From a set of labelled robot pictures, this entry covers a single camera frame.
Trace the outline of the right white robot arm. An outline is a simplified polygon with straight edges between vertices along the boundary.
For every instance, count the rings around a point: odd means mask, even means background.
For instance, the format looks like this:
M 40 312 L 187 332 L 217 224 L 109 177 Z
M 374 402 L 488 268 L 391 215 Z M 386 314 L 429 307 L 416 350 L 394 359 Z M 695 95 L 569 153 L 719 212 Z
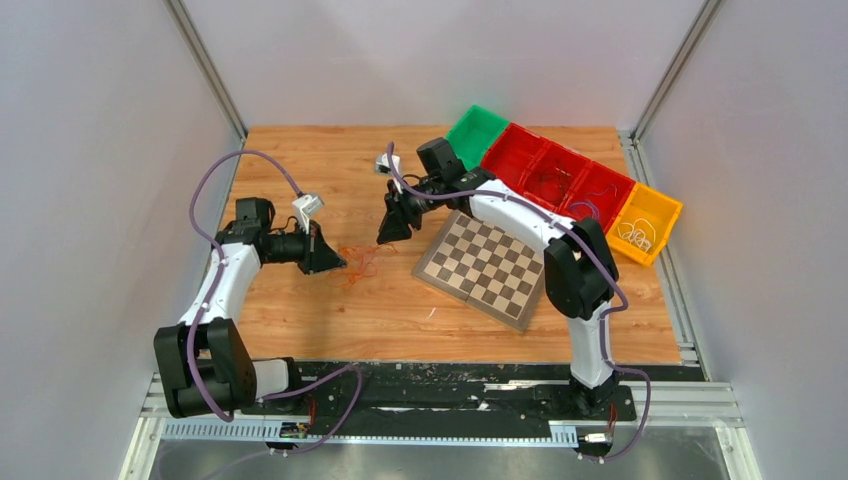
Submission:
M 407 240 L 424 214 L 445 206 L 493 225 L 542 258 L 548 301 L 568 322 L 572 360 L 571 403 L 596 417 L 611 403 L 617 379 L 609 359 L 609 328 L 618 270 L 599 222 L 573 220 L 541 207 L 482 167 L 467 169 L 450 143 L 438 137 L 417 150 L 426 174 L 407 182 L 389 144 L 375 170 L 389 176 L 380 244 Z

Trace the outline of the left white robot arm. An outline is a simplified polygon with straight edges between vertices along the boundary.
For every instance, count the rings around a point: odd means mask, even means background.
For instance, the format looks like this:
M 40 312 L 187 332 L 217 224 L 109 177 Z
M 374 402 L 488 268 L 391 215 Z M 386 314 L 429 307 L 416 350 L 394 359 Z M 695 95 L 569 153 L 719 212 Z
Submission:
M 235 411 L 266 397 L 282 414 L 300 410 L 306 388 L 290 357 L 254 360 L 237 329 L 246 295 L 266 264 L 292 263 L 305 275 L 345 267 L 320 225 L 303 215 L 291 231 L 272 226 L 268 199 L 236 202 L 235 218 L 215 236 L 206 276 L 189 310 L 159 329 L 154 352 L 168 411 L 175 418 Z

